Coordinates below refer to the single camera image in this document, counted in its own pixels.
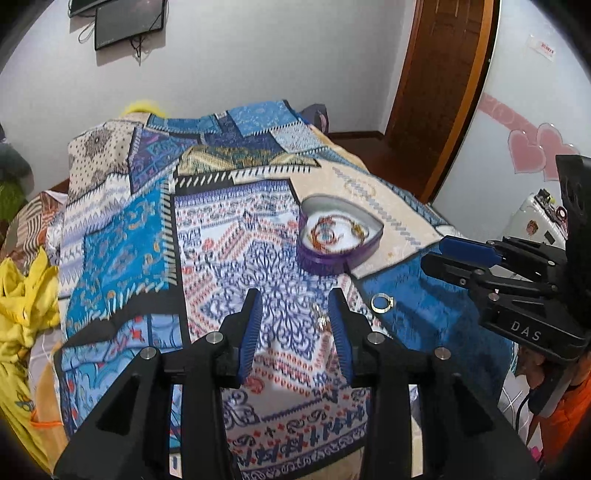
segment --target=metal screw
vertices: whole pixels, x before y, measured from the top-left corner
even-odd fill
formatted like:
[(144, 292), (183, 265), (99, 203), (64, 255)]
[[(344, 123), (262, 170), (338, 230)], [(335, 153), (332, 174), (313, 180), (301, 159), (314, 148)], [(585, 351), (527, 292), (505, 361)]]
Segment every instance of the metal screw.
[(154, 358), (156, 355), (156, 349), (153, 346), (147, 346), (146, 348), (142, 348), (142, 351), (139, 353), (140, 357), (144, 360), (150, 360)]
[(220, 332), (209, 332), (206, 336), (205, 339), (207, 340), (208, 343), (219, 343), (223, 340), (223, 333)]
[(368, 342), (373, 343), (374, 345), (379, 345), (382, 343), (386, 337), (379, 332), (371, 332), (368, 334)]
[(439, 360), (449, 360), (452, 357), (452, 353), (444, 346), (438, 346), (434, 353)]

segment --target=heart-shaped box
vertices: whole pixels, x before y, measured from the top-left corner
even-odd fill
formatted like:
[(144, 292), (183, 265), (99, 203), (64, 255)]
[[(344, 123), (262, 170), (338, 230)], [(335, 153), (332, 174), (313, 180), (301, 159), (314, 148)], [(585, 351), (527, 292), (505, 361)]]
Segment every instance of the heart-shaped box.
[[(323, 220), (330, 223), (332, 219), (339, 221), (339, 225), (336, 221), (332, 224), (343, 233), (337, 236), (329, 230), (330, 241), (340, 239), (343, 245), (324, 249), (322, 247), (327, 244), (315, 242), (314, 227)], [(302, 269), (314, 275), (349, 273), (373, 255), (384, 234), (384, 224), (369, 212), (345, 199), (322, 194), (302, 200), (298, 228), (297, 261)], [(366, 232), (363, 242), (355, 236), (357, 232)]]

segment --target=bed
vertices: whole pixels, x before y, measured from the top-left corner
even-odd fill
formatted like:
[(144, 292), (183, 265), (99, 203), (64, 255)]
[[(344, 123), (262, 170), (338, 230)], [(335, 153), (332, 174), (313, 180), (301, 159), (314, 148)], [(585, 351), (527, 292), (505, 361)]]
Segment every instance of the bed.
[[(216, 330), (250, 287), (266, 299), (253, 373), (223, 394), (229, 447), (246, 479), (344, 480), (359, 471), (369, 392), (345, 385), (332, 336), (311, 314), (336, 286), (375, 330), (409, 348), (448, 347), (499, 398), (513, 345), (478, 327), (463, 289), (420, 270), (421, 255), (455, 229), (370, 175), (286, 101), (198, 119), (132, 113), (75, 138), (69, 159), (67, 200), (47, 237), (60, 269), (61, 325), (35, 344), (30, 375), (49, 471), (141, 348), (172, 351)], [(317, 193), (384, 223), (379, 248), (350, 274), (316, 277), (295, 262), (298, 207)], [(380, 292), (398, 304), (377, 315), (367, 305)], [(177, 388), (170, 462), (178, 476), (181, 402)], [(420, 458), (414, 463), (419, 469)]]

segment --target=yellow cloth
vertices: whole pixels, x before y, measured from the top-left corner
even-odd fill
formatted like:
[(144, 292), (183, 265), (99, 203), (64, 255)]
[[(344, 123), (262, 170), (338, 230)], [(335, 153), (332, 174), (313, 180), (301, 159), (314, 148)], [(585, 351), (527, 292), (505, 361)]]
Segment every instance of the yellow cloth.
[(24, 277), (12, 259), (0, 264), (0, 407), (31, 456), (45, 470), (47, 457), (31, 425), (34, 406), (26, 360), (37, 333), (59, 325), (57, 267), (43, 248)]

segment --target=wooden floor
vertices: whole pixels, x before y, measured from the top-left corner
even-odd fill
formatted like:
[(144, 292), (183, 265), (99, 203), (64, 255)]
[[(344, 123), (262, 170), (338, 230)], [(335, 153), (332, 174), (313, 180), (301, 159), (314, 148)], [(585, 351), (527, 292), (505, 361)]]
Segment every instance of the wooden floor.
[(422, 169), (417, 168), (416, 164), (413, 165), (412, 158), (397, 158), (394, 150), (384, 140), (332, 138), (332, 141), (357, 155), (374, 175), (408, 190), (417, 197), (423, 192), (429, 172), (421, 172)]

